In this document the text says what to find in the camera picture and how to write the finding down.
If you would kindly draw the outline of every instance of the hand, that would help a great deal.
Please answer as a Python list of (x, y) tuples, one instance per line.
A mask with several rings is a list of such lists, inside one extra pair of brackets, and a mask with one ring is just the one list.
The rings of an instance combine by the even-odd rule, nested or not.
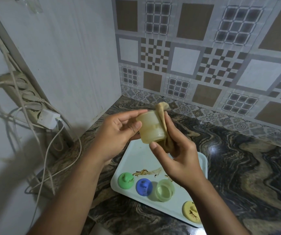
[(108, 116), (100, 126), (89, 151), (108, 165), (118, 155), (129, 140), (141, 138), (136, 134), (141, 122), (136, 117), (147, 110), (131, 110)]
[(196, 182), (205, 179), (199, 165), (196, 144), (175, 127), (166, 111), (164, 116), (170, 137), (175, 142), (176, 150), (171, 153), (174, 159), (156, 142), (151, 142), (149, 147), (172, 180), (184, 188), (194, 186)]

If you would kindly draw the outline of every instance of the plastic jar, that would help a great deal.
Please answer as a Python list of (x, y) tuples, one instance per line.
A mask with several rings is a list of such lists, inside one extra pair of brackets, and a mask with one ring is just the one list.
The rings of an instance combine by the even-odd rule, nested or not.
[(173, 196), (175, 187), (168, 179), (160, 180), (156, 188), (156, 196), (161, 202), (166, 202)]
[(150, 110), (139, 115), (136, 120), (142, 122), (140, 138), (143, 143), (158, 142), (166, 139), (166, 132), (162, 126), (161, 119), (155, 110)]

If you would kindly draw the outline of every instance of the white wall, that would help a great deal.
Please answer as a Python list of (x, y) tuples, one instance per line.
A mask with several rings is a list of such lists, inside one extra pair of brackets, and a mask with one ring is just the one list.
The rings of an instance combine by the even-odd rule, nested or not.
[[(0, 51), (0, 75), (7, 72), (7, 65)], [(0, 103), (6, 112), (17, 108), (2, 89), (0, 89)], [(24, 194), (28, 186), (25, 176), (40, 166), (41, 157), (30, 130), (17, 128), (28, 160), (17, 152), (16, 141), (5, 121), (0, 118), (0, 235), (25, 234), (35, 209), (35, 197)]]
[(82, 135), (120, 96), (111, 0), (0, 0), (0, 21), (46, 97)]

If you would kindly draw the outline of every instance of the black marble surface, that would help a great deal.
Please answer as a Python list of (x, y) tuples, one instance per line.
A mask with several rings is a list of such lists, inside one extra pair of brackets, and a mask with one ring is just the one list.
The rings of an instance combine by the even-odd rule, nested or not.
[[(87, 148), (104, 117), (153, 106), (122, 96), (82, 137)], [(208, 179), (239, 221), (252, 234), (281, 234), (281, 147), (227, 129), (169, 112), (176, 127), (208, 159)], [(205, 234), (167, 214), (114, 192), (111, 178), (125, 149), (99, 178), (88, 217), (113, 234)], [(53, 173), (70, 164), (79, 151), (75, 143), (53, 166)], [(58, 188), (70, 170), (54, 179)]]

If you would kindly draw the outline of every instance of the wall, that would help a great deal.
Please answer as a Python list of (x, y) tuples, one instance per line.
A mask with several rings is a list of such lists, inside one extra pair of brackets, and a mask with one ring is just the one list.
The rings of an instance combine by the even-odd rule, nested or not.
[(82, 135), (120, 96), (111, 0), (0, 0), (0, 21), (42, 91)]
[(112, 0), (122, 94), (281, 146), (281, 0)]
[[(0, 75), (7, 72), (8, 68), (0, 51)], [(17, 108), (1, 88), (0, 105), (6, 112)], [(24, 193), (28, 186), (25, 177), (33, 170), (37, 171), (42, 159), (31, 131), (20, 126), (17, 129), (26, 152), (26, 159), (18, 151), (12, 133), (12, 123), (0, 118), (0, 235), (25, 234), (35, 209), (35, 197)], [(39, 136), (45, 151), (44, 134), (39, 133)], [(40, 207), (43, 207), (45, 202), (41, 199)]]

